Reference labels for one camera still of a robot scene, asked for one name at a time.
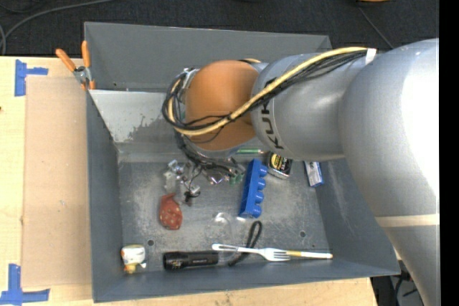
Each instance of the black cable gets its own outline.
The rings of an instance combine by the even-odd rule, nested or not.
[[[252,241],[253,234],[255,233],[255,228],[258,226],[258,231],[257,234],[255,235],[255,238]],[[257,244],[258,239],[260,238],[261,231],[262,231],[263,225],[260,221],[255,221],[252,223],[252,226],[250,227],[249,230],[249,236],[247,238],[247,242],[245,244],[245,247],[253,249],[255,245]],[[241,262],[244,260],[246,257],[248,257],[248,253],[242,253],[242,254],[236,254],[236,257],[228,262],[228,266],[233,267],[237,263]]]
[[[108,3],[109,1],[118,1],[118,0],[95,0],[95,1],[87,1],[87,2],[84,2],[84,3],[79,3],[79,4],[72,4],[72,5],[67,5],[67,6],[60,6],[60,7],[57,7],[57,8],[53,8],[53,9],[49,9],[49,10],[46,10],[46,11],[42,11],[40,13],[36,13],[26,19],[23,19],[22,21],[19,21],[18,23],[16,23],[11,29],[9,29],[8,32],[5,33],[4,37],[2,37],[2,41],[0,42],[0,46],[3,47],[3,44],[6,42],[6,39],[11,35],[11,33],[13,33],[16,29],[18,29],[20,26],[22,26],[23,24],[27,23],[28,21],[31,21],[32,19],[35,19],[39,16],[44,16],[45,14],[49,14],[49,13],[53,13],[55,11],[64,11],[64,10],[68,10],[68,9],[74,9],[74,8],[78,8],[78,7],[81,7],[81,6],[89,6],[89,5],[96,5],[96,4],[103,4],[103,3]]]

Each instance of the wooden table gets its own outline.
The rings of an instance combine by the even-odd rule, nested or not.
[[[15,76],[15,61],[20,59],[22,62],[27,63],[28,68],[33,67],[45,67],[49,70],[46,76],[28,75],[26,77],[27,88],[26,95],[21,97],[14,96],[14,76]],[[76,65],[82,65],[80,59],[74,59]],[[33,223],[33,218],[27,218],[24,213],[33,213],[32,210],[26,208],[28,204],[24,201],[24,165],[28,156],[34,157],[35,152],[33,151],[33,141],[28,140],[26,142],[26,131],[30,131],[33,128],[33,124],[38,124],[39,121],[35,118],[31,119],[26,114],[27,100],[32,99],[31,94],[40,91],[40,94],[46,96],[48,86],[50,86],[53,80],[59,79],[64,81],[61,84],[61,88],[65,86],[65,93],[84,93],[79,86],[79,83],[73,77],[61,61],[58,58],[40,58],[40,57],[0,57],[0,128],[1,128],[1,140],[0,140],[0,168],[1,168],[1,180],[0,180],[0,291],[6,290],[8,287],[8,264],[18,264],[22,267],[23,271],[29,269],[27,275],[27,281],[22,280],[23,290],[43,290],[44,288],[50,288],[49,300],[47,302],[39,302],[39,304],[47,305],[92,305],[91,295],[91,284],[89,282],[74,283],[74,284],[62,284],[61,282],[50,282],[46,280],[46,276],[53,269],[49,268],[49,262],[46,260],[47,254],[40,254],[40,243],[37,241],[37,261],[43,257],[43,264],[38,263],[42,270],[34,270],[31,273],[28,268],[27,261],[31,261],[30,253],[24,253],[24,247],[27,249],[34,248],[35,244],[30,244],[33,234],[30,233],[30,227],[28,227],[28,234],[24,236],[24,228],[27,228],[27,224]],[[59,96],[54,95],[54,99],[59,99]],[[53,124],[52,136],[59,137],[65,132],[60,132],[59,129],[65,129],[63,124],[59,124],[61,120],[69,120],[71,114],[75,114],[81,106],[68,105],[68,108],[64,108],[59,111],[52,113]],[[49,146],[47,150],[53,150],[53,139],[48,142]],[[85,142],[79,146],[82,151],[74,151],[75,157],[85,157]],[[62,183],[62,175],[65,175],[64,168],[60,168],[60,175],[55,178],[52,170],[46,171],[47,180],[44,181],[43,185],[47,186],[47,190],[50,193],[54,193]],[[42,218],[47,215],[44,210],[38,212],[39,209],[35,209],[36,213]],[[50,226],[53,226],[53,218],[49,218]],[[65,219],[66,226],[65,231],[67,240],[72,243],[72,224],[76,223],[75,219],[67,217]],[[62,239],[63,234],[60,233],[60,227],[54,227],[53,233],[50,236],[58,236]],[[37,240],[42,238],[42,234],[36,234]],[[55,249],[55,258],[60,260],[60,271],[61,272],[72,272],[71,267],[75,265],[75,253],[73,251],[67,251],[71,245],[61,245]],[[34,285],[30,285],[30,279],[35,279]],[[206,305],[313,305],[313,306],[349,306],[349,305],[377,305],[372,285],[369,279],[345,279],[337,281],[327,282],[314,282],[300,285],[286,285],[278,287],[266,287],[256,288],[249,290],[238,290],[238,291],[226,291],[226,292],[213,292],[197,295],[179,295],[175,297],[158,297],[149,300],[136,300],[135,302],[109,302],[109,305],[177,305],[177,306],[206,306]]]

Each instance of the blue plastic block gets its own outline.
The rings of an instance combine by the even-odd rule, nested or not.
[[[26,94],[26,76],[27,75],[47,75],[48,69],[35,67],[27,69],[27,64],[21,60],[16,60],[16,75],[14,81],[14,95],[24,96]]]
[[[21,288],[21,267],[9,264],[8,290],[1,291],[0,305],[21,306],[23,302],[48,301],[49,289],[34,292],[23,292]]]
[[[261,215],[261,202],[265,198],[262,190],[266,186],[263,177],[268,173],[268,167],[260,160],[251,160],[245,173],[244,191],[242,193],[239,216],[244,218],[258,218]]]

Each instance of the battery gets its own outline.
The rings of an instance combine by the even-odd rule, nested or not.
[[[289,178],[293,160],[270,153],[268,158],[268,172],[278,178]]]

